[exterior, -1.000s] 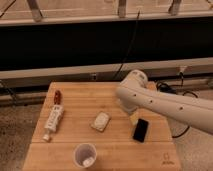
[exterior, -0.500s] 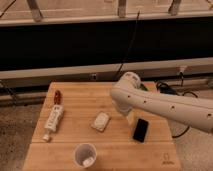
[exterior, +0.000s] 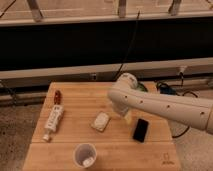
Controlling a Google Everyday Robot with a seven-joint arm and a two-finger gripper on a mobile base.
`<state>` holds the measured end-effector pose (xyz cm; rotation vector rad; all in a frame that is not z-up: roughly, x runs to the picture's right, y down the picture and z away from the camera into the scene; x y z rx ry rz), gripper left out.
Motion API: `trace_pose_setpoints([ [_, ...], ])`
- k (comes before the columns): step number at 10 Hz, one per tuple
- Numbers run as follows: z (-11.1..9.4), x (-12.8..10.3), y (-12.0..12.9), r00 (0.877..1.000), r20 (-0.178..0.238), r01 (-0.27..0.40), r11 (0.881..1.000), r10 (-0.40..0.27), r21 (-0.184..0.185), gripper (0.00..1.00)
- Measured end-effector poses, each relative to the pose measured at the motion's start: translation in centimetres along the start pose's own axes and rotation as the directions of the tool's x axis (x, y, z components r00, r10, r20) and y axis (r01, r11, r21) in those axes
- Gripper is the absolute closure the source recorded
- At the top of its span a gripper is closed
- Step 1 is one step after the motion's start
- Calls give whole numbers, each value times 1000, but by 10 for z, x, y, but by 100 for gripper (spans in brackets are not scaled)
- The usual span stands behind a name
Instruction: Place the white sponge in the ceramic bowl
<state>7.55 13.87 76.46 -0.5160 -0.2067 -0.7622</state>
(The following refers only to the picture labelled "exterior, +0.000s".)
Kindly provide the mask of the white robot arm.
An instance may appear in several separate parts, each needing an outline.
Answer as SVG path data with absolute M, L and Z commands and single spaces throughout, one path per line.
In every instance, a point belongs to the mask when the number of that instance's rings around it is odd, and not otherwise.
M 213 100 L 144 92 L 137 86 L 134 75 L 123 73 L 109 88 L 107 96 L 120 116 L 135 108 L 213 135 Z

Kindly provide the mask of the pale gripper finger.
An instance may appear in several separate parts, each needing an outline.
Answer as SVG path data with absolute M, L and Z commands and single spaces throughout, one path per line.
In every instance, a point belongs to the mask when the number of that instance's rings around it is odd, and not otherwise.
M 132 122 L 132 114 L 131 113 L 128 113 L 125 117 L 124 117 L 127 125 L 130 125 L 131 122 Z

